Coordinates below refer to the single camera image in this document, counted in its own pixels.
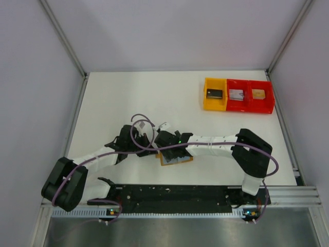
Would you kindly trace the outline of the yellow leather card holder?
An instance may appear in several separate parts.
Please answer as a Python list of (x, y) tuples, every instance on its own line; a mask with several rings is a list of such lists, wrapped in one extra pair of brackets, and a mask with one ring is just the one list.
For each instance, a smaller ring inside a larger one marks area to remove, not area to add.
[(186, 163), (186, 162), (193, 161), (193, 157), (190, 157), (190, 156), (178, 157), (178, 158), (174, 158), (170, 161), (167, 161), (163, 157), (162, 153), (160, 153), (160, 152), (158, 154), (156, 154), (155, 157), (160, 160), (161, 166), (176, 165), (176, 164), (181, 164), (181, 163)]

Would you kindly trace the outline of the silver card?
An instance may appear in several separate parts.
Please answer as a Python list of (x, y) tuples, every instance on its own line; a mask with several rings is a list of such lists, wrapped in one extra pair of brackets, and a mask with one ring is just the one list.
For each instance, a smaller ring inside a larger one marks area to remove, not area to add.
[(229, 89), (229, 98), (230, 100), (243, 101), (244, 91), (240, 89)]

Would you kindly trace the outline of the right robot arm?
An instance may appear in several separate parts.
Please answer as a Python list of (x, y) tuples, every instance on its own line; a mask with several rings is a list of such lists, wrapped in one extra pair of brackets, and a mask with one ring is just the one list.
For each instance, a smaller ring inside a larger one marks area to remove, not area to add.
[(167, 161), (201, 155), (234, 159), (244, 171), (240, 198), (247, 204), (259, 197), (259, 187), (266, 177), (272, 154), (272, 146), (249, 129), (223, 137), (160, 130), (154, 142)]

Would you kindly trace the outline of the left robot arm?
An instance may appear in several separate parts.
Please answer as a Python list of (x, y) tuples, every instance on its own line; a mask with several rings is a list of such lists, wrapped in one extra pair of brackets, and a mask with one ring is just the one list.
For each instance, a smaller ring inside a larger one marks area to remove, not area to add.
[(83, 157), (69, 159), (62, 157), (55, 163), (42, 190), (43, 198), (65, 211), (72, 211), (80, 202), (100, 199), (105, 204), (116, 200), (116, 191), (106, 178), (92, 179), (102, 169), (117, 165), (129, 154), (143, 157), (155, 154), (155, 151), (142, 150), (152, 148), (154, 138), (149, 139), (140, 127), (124, 125), (114, 140), (101, 149)]

